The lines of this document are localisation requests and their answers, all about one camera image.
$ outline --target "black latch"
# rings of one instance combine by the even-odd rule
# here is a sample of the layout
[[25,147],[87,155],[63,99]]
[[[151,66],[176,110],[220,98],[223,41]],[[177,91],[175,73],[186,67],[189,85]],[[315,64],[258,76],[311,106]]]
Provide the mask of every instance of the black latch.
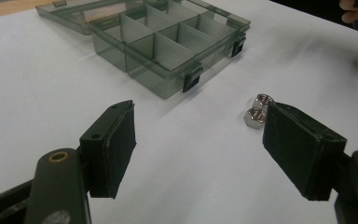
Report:
[[185,75],[185,82],[183,84],[183,92],[187,92],[193,88],[197,83],[200,82],[200,75],[203,72],[202,65],[199,64],[194,69],[190,70],[187,75]]
[[246,36],[234,42],[234,46],[232,47],[231,58],[237,55],[242,51],[243,43],[245,43]]

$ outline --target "person's hand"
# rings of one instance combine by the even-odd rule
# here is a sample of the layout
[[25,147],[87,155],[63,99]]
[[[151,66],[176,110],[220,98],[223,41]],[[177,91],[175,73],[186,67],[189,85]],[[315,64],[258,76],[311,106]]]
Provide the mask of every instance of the person's hand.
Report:
[[346,23],[354,23],[358,20],[358,7],[354,7],[355,0],[340,0],[339,6],[346,10],[342,15],[342,20]]

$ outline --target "white surface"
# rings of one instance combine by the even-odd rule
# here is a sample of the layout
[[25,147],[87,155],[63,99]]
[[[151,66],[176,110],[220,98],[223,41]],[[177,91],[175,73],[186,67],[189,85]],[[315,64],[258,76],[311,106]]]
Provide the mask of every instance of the white surface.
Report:
[[97,56],[89,36],[35,10],[0,17],[0,192],[132,99],[138,145],[117,199],[90,199],[93,223],[336,223],[335,194],[302,198],[242,117],[268,93],[358,149],[358,33],[267,0],[209,3],[252,22],[244,50],[166,101]]

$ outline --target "plastic storage box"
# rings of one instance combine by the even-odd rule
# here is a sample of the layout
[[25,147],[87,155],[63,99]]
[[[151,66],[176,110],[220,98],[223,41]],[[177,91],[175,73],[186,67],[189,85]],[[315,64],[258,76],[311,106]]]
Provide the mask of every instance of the plastic storage box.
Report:
[[250,22],[200,0],[57,1],[40,16],[83,35],[95,51],[163,99],[237,55]]

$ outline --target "hex nut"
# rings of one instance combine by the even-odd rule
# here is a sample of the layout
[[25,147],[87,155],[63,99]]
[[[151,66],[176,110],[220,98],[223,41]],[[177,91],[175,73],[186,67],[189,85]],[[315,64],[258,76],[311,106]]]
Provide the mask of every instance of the hex nut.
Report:
[[253,129],[261,129],[264,126],[266,121],[266,112],[260,108],[252,107],[246,111],[243,119],[245,120],[246,125]]
[[269,104],[273,103],[274,100],[266,94],[258,94],[253,103],[253,107],[260,108],[267,112]]

